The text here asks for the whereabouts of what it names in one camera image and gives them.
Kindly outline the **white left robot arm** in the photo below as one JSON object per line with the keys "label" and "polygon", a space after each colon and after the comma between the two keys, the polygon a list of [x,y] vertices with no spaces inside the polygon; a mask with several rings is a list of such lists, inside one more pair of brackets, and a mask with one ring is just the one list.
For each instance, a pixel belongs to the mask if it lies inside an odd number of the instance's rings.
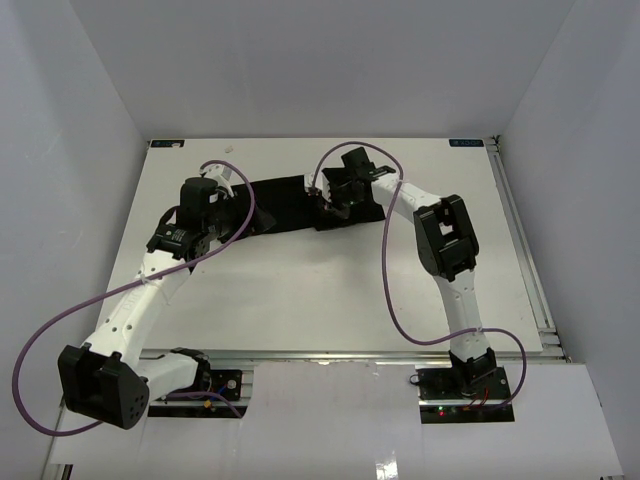
{"label": "white left robot arm", "polygon": [[211,243],[227,247],[247,232],[258,204],[253,186],[246,191],[244,203],[222,175],[184,181],[178,205],[160,217],[146,245],[133,288],[82,346],[61,352],[68,410],[128,430],[154,400],[208,393],[212,374],[204,353],[178,347],[154,360],[140,355],[170,299],[212,253]]}

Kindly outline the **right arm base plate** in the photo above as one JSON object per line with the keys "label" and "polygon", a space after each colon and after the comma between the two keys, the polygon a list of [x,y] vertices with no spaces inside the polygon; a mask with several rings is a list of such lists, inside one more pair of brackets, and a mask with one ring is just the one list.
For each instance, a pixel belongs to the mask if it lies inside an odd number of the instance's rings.
{"label": "right arm base plate", "polygon": [[464,392],[454,379],[451,368],[418,369],[409,377],[418,389],[422,425],[513,423],[511,390],[503,367],[471,391]]}

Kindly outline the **black t-shirt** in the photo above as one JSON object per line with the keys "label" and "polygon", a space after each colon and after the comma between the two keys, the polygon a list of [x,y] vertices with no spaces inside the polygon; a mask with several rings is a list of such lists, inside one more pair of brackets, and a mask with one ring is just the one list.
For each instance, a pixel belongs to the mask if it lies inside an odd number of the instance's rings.
{"label": "black t-shirt", "polygon": [[347,219],[324,211],[314,197],[303,188],[303,175],[280,177],[251,183],[257,207],[269,212],[277,225],[268,234],[285,233],[308,228],[326,231],[360,223],[385,219],[383,207],[371,199],[352,208]]}

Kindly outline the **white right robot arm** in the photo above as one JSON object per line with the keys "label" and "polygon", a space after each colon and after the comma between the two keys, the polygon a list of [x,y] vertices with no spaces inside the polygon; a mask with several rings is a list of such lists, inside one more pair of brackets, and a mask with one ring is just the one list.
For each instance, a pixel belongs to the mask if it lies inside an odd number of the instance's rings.
{"label": "white right robot arm", "polygon": [[[497,369],[475,293],[479,242],[464,200],[429,193],[405,179],[400,162],[384,149],[361,141],[347,141],[327,151],[305,181],[306,191],[320,200],[321,209],[347,219],[352,208],[368,200],[386,209],[381,244],[381,274],[385,303],[394,327],[408,342],[432,346],[447,342],[454,381],[463,395],[471,395]],[[391,217],[399,213],[415,233],[423,269],[439,289],[449,334],[418,340],[406,332],[391,299],[387,247]]]}

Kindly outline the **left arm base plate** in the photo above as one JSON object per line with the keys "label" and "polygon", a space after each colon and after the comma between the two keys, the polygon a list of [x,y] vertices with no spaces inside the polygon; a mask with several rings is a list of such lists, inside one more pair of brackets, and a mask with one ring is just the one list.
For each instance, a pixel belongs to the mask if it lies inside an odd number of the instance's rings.
{"label": "left arm base plate", "polygon": [[191,386],[162,397],[161,402],[173,416],[240,419],[247,409],[240,405],[242,379],[238,369],[211,370]]}

